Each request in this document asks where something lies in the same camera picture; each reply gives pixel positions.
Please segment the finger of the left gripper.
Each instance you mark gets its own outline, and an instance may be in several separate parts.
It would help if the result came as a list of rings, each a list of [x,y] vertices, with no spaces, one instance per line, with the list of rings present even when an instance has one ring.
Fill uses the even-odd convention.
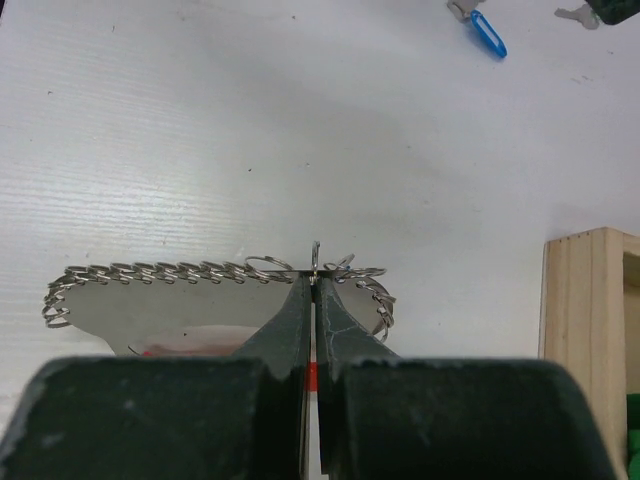
[[[640,12],[640,0],[587,0],[587,4],[606,25],[618,25]]]

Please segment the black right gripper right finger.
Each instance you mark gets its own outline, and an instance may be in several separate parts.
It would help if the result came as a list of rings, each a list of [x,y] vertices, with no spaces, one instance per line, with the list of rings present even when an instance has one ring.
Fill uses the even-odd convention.
[[[534,359],[402,358],[316,293],[320,458],[332,479],[612,479],[586,398]]]

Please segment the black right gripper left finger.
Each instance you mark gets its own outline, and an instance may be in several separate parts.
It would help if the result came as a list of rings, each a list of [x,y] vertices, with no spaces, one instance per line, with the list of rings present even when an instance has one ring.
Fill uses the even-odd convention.
[[[304,479],[311,286],[226,357],[63,357],[26,385],[5,479]]]

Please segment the key with blue tag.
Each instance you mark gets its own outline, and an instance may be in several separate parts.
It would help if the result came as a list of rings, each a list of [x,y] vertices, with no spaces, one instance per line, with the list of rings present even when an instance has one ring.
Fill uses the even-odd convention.
[[[508,55],[507,47],[490,22],[479,10],[482,0],[447,0],[446,7],[457,21],[468,25],[474,36],[482,42],[484,48],[495,58],[504,60]]]

